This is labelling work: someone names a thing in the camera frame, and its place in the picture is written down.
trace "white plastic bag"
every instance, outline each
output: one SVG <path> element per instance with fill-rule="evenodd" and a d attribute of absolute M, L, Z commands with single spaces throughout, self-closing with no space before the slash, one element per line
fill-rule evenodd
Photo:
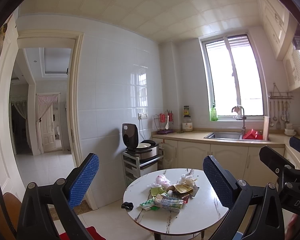
<path fill-rule="evenodd" d="M 161 174 L 155 178 L 155 182 L 148 185 L 148 187 L 163 187 L 167 188 L 170 187 L 170 180 L 166 178 L 164 174 Z"/>
<path fill-rule="evenodd" d="M 193 179 L 194 169 L 191 169 L 189 173 L 181 175 L 181 178 L 178 180 L 177 184 L 186 184 L 189 186 L 195 186 L 195 181 L 197 179 Z"/>

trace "marble table top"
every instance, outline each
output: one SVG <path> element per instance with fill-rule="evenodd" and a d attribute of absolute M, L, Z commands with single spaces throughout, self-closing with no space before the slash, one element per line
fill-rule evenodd
<path fill-rule="evenodd" d="M 223 207 L 203 171 L 194 170 L 196 185 L 200 187 L 188 203 L 183 204 L 180 213 L 160 208 L 156 211 L 144 210 L 139 204 L 152 198 L 147 185 L 164 174 L 171 184 L 175 184 L 182 174 L 190 169 L 168 169 L 154 171 L 133 181 L 126 189 L 123 201 L 132 202 L 129 216 L 143 228 L 161 235 L 184 236 L 201 232 L 217 223 L 228 211 Z"/>

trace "black cable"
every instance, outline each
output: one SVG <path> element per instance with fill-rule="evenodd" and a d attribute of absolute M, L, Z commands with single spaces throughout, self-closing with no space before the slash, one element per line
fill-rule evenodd
<path fill-rule="evenodd" d="M 9 226 L 14 238 L 17 239 L 17 231 L 15 230 L 15 228 L 12 225 L 11 219 L 10 219 L 8 211 L 7 211 L 6 204 L 4 203 L 1 186 L 0 186 L 0 206 L 1 206 L 4 218 L 6 219 L 6 222 Z"/>

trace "dish soap bottle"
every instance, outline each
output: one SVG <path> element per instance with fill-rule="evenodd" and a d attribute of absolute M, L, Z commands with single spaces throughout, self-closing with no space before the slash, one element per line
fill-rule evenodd
<path fill-rule="evenodd" d="M 215 103 L 213 103 L 211 111 L 210 111 L 210 120 L 211 121 L 218 121 L 218 115 L 217 115 L 217 110 Z"/>
<path fill-rule="evenodd" d="M 182 130 L 184 132 L 191 132 L 193 130 L 193 126 L 192 126 L 192 121 L 190 119 L 190 115 L 189 115 L 189 106 L 184 106 L 183 107 L 183 122 L 182 122 Z"/>

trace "window pane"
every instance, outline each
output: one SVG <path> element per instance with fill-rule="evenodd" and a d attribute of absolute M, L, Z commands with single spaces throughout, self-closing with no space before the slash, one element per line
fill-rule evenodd
<path fill-rule="evenodd" d="M 237 93 L 232 63 L 224 40 L 206 44 L 211 69 L 214 99 L 218 115 L 234 115 L 232 107 L 237 105 Z"/>
<path fill-rule="evenodd" d="M 245 115 L 263 115 L 260 77 L 247 35 L 228 37 Z"/>

